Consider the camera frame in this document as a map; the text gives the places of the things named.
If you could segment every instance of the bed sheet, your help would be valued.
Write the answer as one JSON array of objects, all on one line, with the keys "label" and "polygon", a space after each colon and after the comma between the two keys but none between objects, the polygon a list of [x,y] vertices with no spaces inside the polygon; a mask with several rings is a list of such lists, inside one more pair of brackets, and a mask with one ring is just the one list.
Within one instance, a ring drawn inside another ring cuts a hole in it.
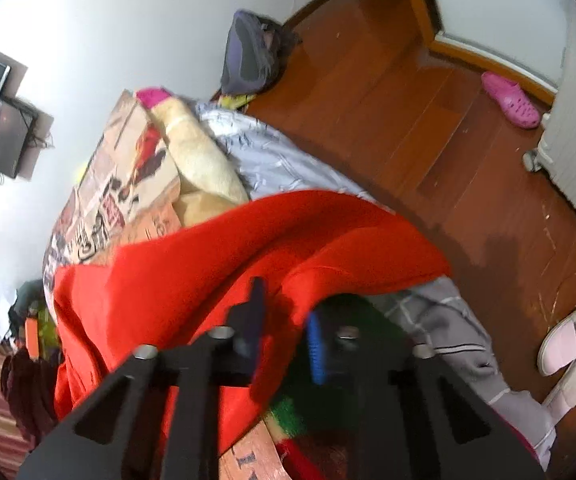
[{"label": "bed sheet", "polygon": [[300,150],[279,130],[213,103],[197,102],[194,107],[199,122],[234,165],[251,200],[316,188],[375,202],[365,189]]}]

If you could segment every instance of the pink crocs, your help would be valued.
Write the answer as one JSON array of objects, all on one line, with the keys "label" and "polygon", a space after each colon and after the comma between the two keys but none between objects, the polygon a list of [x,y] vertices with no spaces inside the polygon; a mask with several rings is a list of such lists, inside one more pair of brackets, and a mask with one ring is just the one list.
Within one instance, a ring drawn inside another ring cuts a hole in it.
[{"label": "pink crocs", "polygon": [[540,114],[518,83],[493,72],[484,72],[481,84],[515,126],[529,130],[539,125]]}]

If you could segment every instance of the baseboard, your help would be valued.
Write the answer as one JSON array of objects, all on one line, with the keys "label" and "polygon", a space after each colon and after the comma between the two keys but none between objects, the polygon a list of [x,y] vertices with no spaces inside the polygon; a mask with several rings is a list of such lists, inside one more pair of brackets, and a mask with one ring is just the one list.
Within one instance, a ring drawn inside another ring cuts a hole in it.
[{"label": "baseboard", "polygon": [[310,0],[305,6],[290,16],[284,23],[288,28],[294,28],[328,0]]},{"label": "baseboard", "polygon": [[469,65],[490,70],[505,78],[517,81],[519,86],[543,103],[551,106],[555,100],[557,89],[547,81],[537,78],[530,72],[515,66],[512,63],[489,54],[481,49],[461,44],[459,41],[443,38],[437,35],[428,50],[441,56],[459,59]]}]

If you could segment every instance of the wooden door trim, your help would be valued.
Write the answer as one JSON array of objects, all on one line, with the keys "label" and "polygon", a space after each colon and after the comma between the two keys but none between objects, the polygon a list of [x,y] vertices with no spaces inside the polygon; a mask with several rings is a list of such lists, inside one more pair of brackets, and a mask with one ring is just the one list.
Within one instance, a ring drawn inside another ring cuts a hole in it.
[{"label": "wooden door trim", "polygon": [[556,92],[552,88],[540,84],[535,79],[498,60],[473,52],[465,48],[465,46],[462,47],[458,44],[438,40],[437,34],[442,30],[442,25],[435,0],[410,0],[410,4],[421,30],[423,43],[428,47],[428,50],[441,56],[459,59],[483,70],[490,70],[503,77],[517,81],[524,90],[545,104],[551,105],[553,103]]}]

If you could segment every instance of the red blanket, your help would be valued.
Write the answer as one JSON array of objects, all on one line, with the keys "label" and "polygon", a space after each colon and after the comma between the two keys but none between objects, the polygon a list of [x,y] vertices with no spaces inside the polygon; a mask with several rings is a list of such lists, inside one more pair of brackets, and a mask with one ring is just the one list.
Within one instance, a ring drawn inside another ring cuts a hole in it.
[{"label": "red blanket", "polygon": [[164,238],[122,247],[108,267],[56,276],[65,362],[59,418],[136,346],[187,344],[267,284],[261,361],[250,388],[223,388],[219,450],[257,420],[279,387],[309,311],[341,292],[381,294],[449,272],[442,254],[404,218],[354,196],[301,191],[250,202]]}]

